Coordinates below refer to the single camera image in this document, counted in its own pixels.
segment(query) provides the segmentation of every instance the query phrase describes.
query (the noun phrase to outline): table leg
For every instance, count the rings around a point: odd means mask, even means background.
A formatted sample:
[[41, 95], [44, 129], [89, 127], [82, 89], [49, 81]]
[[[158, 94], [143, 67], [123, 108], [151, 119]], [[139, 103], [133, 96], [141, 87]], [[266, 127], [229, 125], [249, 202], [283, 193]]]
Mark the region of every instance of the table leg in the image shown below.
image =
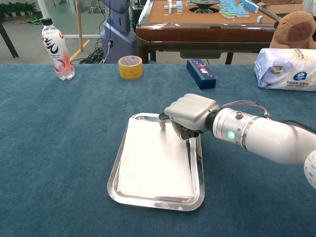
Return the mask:
[[316, 31], [313, 34], [313, 40], [316, 41]]
[[225, 64], [232, 64], [233, 55], [234, 55], [234, 53], [227, 53]]
[[82, 25], [81, 25], [81, 5], [76, 1], [77, 25], [79, 33], [80, 51], [83, 52]]
[[142, 58], [143, 63], [144, 64], [148, 64], [148, 62], [149, 62], [149, 57], [148, 57], [149, 51], [148, 51], [148, 48], [145, 47], [145, 46], [139, 46], [138, 47], [138, 54], [139, 54], [139, 57]]
[[6, 46], [9, 48], [9, 50], [10, 50], [10, 52], [12, 54], [12, 57], [13, 58], [18, 58], [19, 55], [16, 52], [16, 50], [15, 50], [15, 48], [14, 48], [14, 46], [13, 46], [13, 44], [12, 44], [8, 34], [6, 33], [6, 31], [5, 31], [5, 29], [4, 29], [4, 27], [3, 27], [1, 22], [0, 22], [0, 34], [1, 34], [1, 36], [2, 36], [2, 38], [4, 40], [4, 42], [5, 42]]
[[150, 52], [150, 60], [155, 61], [155, 62], [157, 61], [156, 60], [156, 50]]

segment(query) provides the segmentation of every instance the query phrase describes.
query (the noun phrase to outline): potted plant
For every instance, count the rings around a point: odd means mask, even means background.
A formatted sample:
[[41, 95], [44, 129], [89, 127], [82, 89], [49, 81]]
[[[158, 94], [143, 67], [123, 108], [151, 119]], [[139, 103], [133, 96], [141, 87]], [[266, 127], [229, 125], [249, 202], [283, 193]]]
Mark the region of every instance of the potted plant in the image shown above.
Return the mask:
[[0, 20], [5, 18], [5, 4], [0, 3]]
[[36, 12], [36, 4], [25, 2], [25, 10], [28, 12], [29, 15], [33, 15]]
[[6, 10], [6, 13], [9, 15], [9, 14], [11, 14], [12, 16], [16, 16], [16, 12], [15, 12], [15, 5], [16, 5], [16, 3], [15, 4], [13, 4], [13, 3], [11, 3], [11, 2], [9, 2], [9, 4], [7, 5], [7, 10]]
[[17, 2], [15, 6], [16, 13], [19, 13], [21, 16], [25, 16], [25, 4], [21, 2]]

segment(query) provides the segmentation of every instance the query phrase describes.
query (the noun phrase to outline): white paper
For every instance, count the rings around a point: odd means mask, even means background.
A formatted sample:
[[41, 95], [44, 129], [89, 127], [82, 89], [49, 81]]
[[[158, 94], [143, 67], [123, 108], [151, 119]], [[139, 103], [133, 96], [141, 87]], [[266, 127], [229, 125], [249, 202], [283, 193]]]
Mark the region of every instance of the white paper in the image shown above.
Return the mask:
[[118, 191], [145, 198], [193, 197], [186, 142], [170, 123], [129, 119], [121, 156]]

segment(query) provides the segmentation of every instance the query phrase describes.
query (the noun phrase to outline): stuffed animal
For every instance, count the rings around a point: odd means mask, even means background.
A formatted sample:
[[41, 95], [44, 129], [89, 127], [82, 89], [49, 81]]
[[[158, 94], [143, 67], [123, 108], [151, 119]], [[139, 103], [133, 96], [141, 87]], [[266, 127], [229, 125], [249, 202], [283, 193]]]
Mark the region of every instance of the stuffed animal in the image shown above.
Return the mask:
[[274, 23], [275, 32], [270, 48], [315, 49], [313, 34], [316, 22], [310, 13], [295, 11]]

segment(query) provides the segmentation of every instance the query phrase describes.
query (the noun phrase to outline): tissue package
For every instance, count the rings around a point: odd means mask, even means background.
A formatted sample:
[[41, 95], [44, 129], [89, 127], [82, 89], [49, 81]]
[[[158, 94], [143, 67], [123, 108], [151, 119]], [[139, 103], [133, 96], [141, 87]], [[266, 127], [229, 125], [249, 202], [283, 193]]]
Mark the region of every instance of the tissue package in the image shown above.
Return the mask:
[[261, 88], [316, 91], [316, 50], [264, 48], [255, 73]]

